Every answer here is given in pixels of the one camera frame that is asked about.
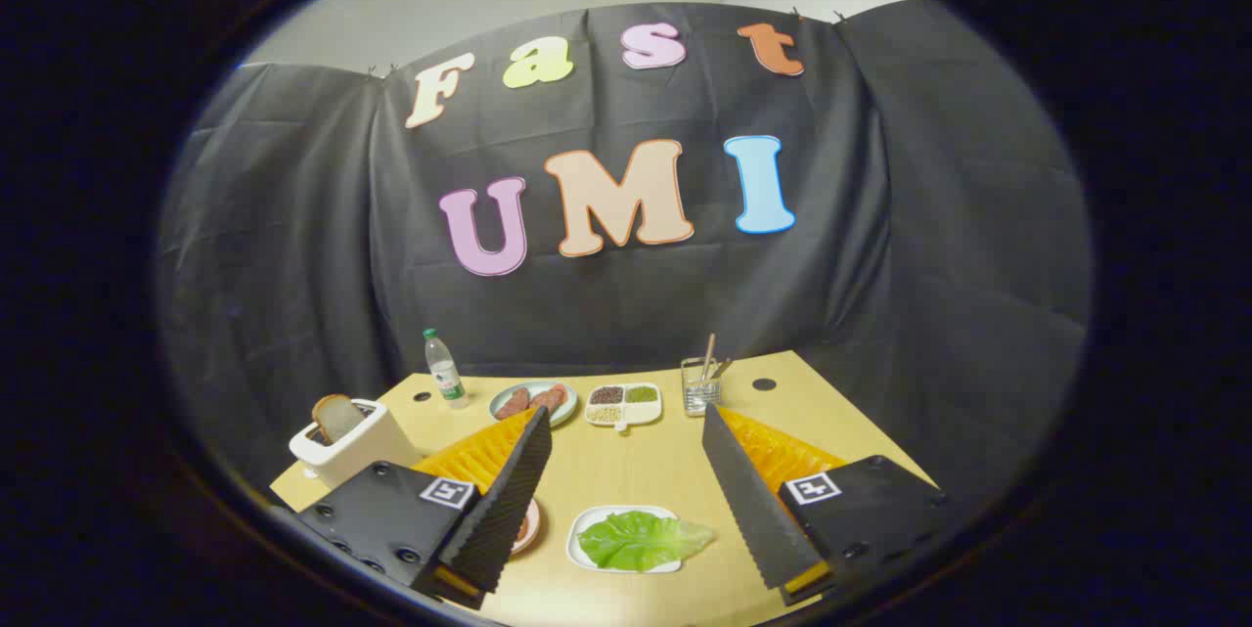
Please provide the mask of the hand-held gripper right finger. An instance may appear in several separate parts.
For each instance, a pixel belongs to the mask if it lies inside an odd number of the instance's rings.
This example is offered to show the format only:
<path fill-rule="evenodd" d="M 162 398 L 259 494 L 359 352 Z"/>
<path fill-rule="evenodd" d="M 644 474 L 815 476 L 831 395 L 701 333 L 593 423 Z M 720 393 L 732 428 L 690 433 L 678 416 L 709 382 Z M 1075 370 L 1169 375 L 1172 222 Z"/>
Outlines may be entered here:
<path fill-rule="evenodd" d="M 799 604 L 865 592 L 939 544 L 952 494 L 880 454 L 841 461 L 726 407 L 701 443 L 764 584 Z"/>

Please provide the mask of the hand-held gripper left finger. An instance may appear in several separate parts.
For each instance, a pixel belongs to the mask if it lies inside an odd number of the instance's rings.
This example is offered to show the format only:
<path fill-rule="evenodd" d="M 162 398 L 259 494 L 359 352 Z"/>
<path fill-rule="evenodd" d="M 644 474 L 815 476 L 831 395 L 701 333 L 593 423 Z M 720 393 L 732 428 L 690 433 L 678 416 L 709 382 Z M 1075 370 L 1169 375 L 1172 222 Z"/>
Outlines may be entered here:
<path fill-rule="evenodd" d="M 478 609 L 498 588 L 545 474 L 548 415 L 523 410 L 411 467 L 372 461 L 295 519 L 381 577 Z"/>

